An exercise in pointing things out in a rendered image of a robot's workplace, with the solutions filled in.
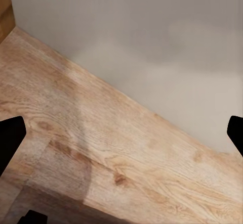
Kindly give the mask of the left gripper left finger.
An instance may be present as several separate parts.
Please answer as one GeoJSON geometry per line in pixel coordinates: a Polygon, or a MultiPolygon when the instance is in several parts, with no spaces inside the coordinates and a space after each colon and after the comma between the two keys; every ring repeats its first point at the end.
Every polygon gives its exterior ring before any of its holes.
{"type": "Polygon", "coordinates": [[[0,121],[0,176],[26,136],[22,116],[0,121]]]}

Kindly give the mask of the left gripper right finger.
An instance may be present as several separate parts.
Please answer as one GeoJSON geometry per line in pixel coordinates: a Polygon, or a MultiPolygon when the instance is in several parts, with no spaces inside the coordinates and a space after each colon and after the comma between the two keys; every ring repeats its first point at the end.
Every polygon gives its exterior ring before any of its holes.
{"type": "Polygon", "coordinates": [[[231,116],[227,128],[227,135],[243,156],[243,118],[231,116]]]}

